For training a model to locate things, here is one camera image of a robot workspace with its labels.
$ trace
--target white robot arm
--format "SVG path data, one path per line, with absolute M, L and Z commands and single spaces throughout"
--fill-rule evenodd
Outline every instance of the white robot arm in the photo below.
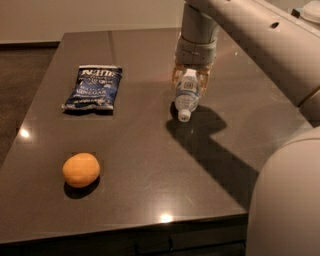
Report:
M 320 124 L 320 30 L 261 0 L 186 0 L 173 82 L 192 68 L 205 92 L 218 25 L 311 124 Z M 270 157 L 251 199 L 248 256 L 319 255 L 319 152 L 320 127 Z
M 198 71 L 205 93 L 221 26 L 300 108 L 320 121 L 320 30 L 263 0 L 186 0 L 173 82 Z

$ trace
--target snack bag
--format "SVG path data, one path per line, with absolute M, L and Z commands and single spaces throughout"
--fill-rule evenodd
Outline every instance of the snack bag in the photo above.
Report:
M 62 108 L 113 110 L 121 78 L 122 68 L 118 66 L 79 66 L 76 87 Z

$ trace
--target wall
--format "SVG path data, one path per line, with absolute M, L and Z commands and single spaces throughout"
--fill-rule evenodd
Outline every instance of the wall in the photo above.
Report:
M 65 32 L 179 27 L 183 4 L 183 0 L 0 0 L 0 43 L 60 41 Z

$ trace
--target plastic bottle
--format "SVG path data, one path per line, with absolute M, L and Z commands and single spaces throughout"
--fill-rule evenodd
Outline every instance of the plastic bottle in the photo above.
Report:
M 199 84 L 196 71 L 187 69 L 176 87 L 175 106 L 181 122 L 188 122 L 199 103 Z

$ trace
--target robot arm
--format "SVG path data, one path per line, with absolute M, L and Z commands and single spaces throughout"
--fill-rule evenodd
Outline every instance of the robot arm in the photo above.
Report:
M 196 69 L 204 94 L 218 25 L 311 123 L 320 121 L 320 30 L 263 0 L 186 0 L 173 82 Z

